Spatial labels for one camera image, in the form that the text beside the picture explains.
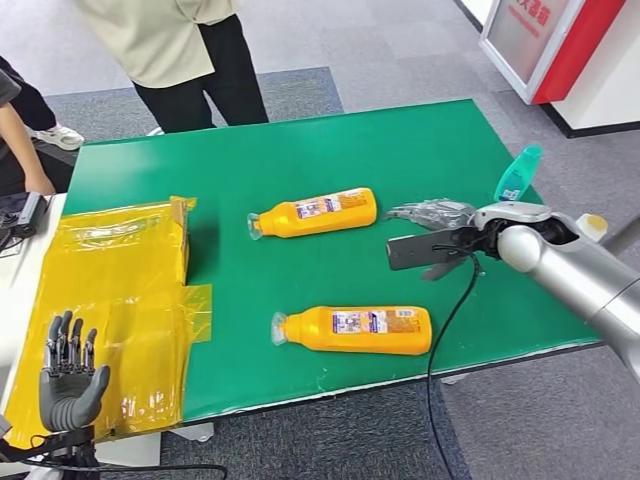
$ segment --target white cap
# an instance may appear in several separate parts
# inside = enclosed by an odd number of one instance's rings
[[[599,242],[600,239],[606,235],[609,226],[606,220],[600,215],[591,213],[583,213],[580,218],[576,220],[576,225],[594,242]]]
[[[274,345],[282,345],[287,341],[285,330],[282,328],[286,320],[287,316],[280,312],[276,312],[271,319],[271,341]]]

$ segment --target robotic arm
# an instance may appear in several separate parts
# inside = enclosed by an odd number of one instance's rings
[[[601,335],[640,383],[640,273],[569,217],[544,205],[502,202],[475,212],[468,225],[387,242],[394,270],[459,263],[475,251],[503,260],[558,298]]]

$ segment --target gray robotic hand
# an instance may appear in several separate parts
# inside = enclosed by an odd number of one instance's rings
[[[70,431],[88,425],[102,408],[109,384],[108,366],[94,368],[96,329],[91,329],[81,355],[82,319],[69,329],[73,314],[56,316],[49,326],[45,346],[45,366],[40,372],[40,419],[50,432]]]

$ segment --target yellow tape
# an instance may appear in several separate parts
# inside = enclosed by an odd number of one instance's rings
[[[49,323],[65,310],[84,319],[82,338],[97,328],[95,364],[111,367],[96,438],[180,422],[189,348],[211,338],[211,286],[184,286],[186,212],[194,205],[176,197],[62,218],[5,412],[14,425],[8,440],[28,447],[46,434],[38,372]]]

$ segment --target black cable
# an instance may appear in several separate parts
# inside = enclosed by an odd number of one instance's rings
[[[5,247],[5,249],[8,250],[10,248],[17,247],[20,243],[25,241],[24,238],[15,238],[15,237],[14,237],[14,240],[15,240],[14,243],[11,244],[11,245],[7,245],[6,247]]]
[[[451,470],[451,467],[449,466],[449,462],[447,461],[447,457],[445,456],[445,451],[442,449],[442,445],[440,443],[440,438],[438,436],[438,430],[435,428],[435,422],[433,421],[433,410],[431,406],[431,370],[433,367],[433,358],[435,357],[435,350],[438,348],[438,345],[440,344],[440,340],[445,335],[445,332],[447,331],[447,327],[451,323],[451,320],[456,316],[456,314],[460,310],[460,308],[465,302],[465,300],[469,297],[473,287],[475,285],[475,282],[478,280],[478,275],[480,274],[480,263],[475,258],[475,255],[473,252],[461,248],[457,247],[455,245],[434,245],[433,250],[451,250],[460,253],[464,253],[469,257],[473,261],[473,274],[471,276],[471,281],[469,282],[469,286],[466,287],[466,290],[460,298],[460,300],[456,303],[456,305],[451,310],[451,313],[449,314],[448,318],[442,325],[442,328],[440,329],[440,332],[438,333],[438,336],[435,337],[435,340],[433,342],[433,348],[431,350],[431,355],[429,356],[429,364],[426,367],[426,405],[429,409],[429,421],[431,424],[431,431],[433,432],[433,437],[435,439],[435,445],[438,447],[438,451],[440,453],[440,456],[442,457],[442,462],[445,464],[445,467],[447,469],[447,473],[449,474],[449,478],[451,480],[454,480],[454,472]]]
[[[70,465],[60,465],[59,463],[51,462],[47,460],[35,461],[35,460],[23,460],[25,465],[31,465],[34,467],[52,468],[66,472],[94,472],[94,473],[144,473],[144,472],[167,472],[170,470],[219,470],[223,472],[222,480],[226,480],[228,475],[226,467],[223,465],[216,465],[214,463],[200,463],[192,465],[152,465],[148,467],[72,467]]]
[[[47,199],[47,206],[46,206],[46,207],[45,207],[45,211],[44,211],[44,212],[42,212],[42,215],[45,215],[45,213],[47,213],[47,212],[48,212],[48,211],[49,211],[49,207],[51,205],[51,200],[53,200],[53,199],[54,199],[54,197],[55,197],[55,196],[56,196],[56,194],[55,194],[55,193],[54,193],[54,194],[53,194],[53,195],[49,195],[49,198],[48,198],[48,199]]]
[[[12,229],[12,228],[7,229],[7,233],[5,233],[5,236],[2,237],[2,240],[0,240],[0,252],[3,251],[5,249],[9,248],[7,245],[13,237],[14,237],[14,229]]]

